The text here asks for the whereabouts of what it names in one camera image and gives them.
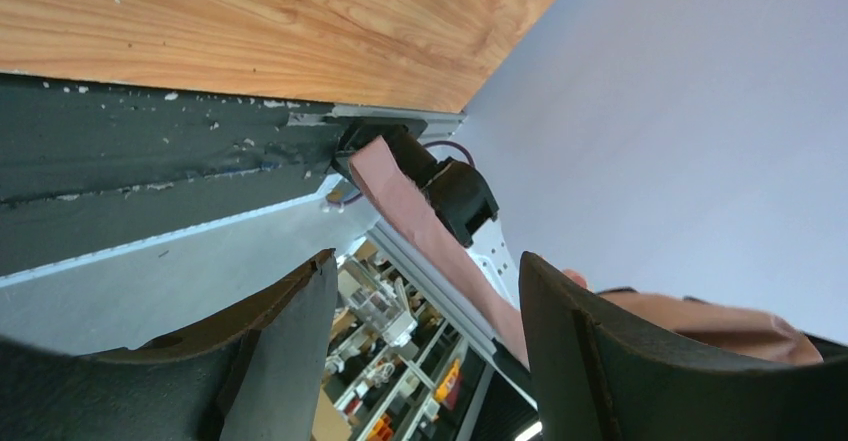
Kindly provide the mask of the pink folding umbrella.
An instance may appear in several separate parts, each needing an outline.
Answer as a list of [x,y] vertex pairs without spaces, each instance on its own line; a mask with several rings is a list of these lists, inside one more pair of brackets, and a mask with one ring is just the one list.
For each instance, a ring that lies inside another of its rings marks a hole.
[[[414,183],[378,138],[354,154],[357,186],[383,218],[414,246],[494,328],[523,366],[529,364],[519,310],[497,293],[466,249],[449,233]],[[601,298],[668,331],[729,352],[788,365],[823,357],[812,340],[781,317],[754,309],[711,304],[634,290]]]

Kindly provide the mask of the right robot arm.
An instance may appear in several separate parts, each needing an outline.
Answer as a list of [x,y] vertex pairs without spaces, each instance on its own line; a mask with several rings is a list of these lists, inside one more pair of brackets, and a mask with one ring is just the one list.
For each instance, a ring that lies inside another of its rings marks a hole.
[[470,152],[448,140],[421,141],[423,120],[396,117],[343,117],[343,132],[331,167],[355,186],[353,194],[332,204],[347,206],[365,194],[351,159],[382,139],[401,173],[419,190],[438,220],[466,250],[495,291],[519,305],[518,274],[499,218],[500,208]]

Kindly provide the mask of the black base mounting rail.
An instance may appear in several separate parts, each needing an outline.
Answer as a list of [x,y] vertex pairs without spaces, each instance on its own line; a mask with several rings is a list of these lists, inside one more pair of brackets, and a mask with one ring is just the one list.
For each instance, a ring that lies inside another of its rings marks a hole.
[[346,128],[445,138],[458,114],[5,74],[1,272],[14,276],[317,192]]

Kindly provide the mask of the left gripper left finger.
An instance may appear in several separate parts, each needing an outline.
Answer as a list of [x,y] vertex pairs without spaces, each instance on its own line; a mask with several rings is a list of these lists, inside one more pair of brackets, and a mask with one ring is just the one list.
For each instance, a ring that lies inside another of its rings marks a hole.
[[267,288],[140,348],[1,342],[5,440],[308,440],[337,297],[322,250]]

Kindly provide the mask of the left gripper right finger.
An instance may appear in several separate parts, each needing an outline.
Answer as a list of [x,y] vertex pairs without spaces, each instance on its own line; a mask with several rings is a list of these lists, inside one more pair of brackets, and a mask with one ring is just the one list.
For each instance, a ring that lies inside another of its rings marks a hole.
[[665,330],[527,252],[521,315],[546,440],[843,440],[847,358],[790,366]]

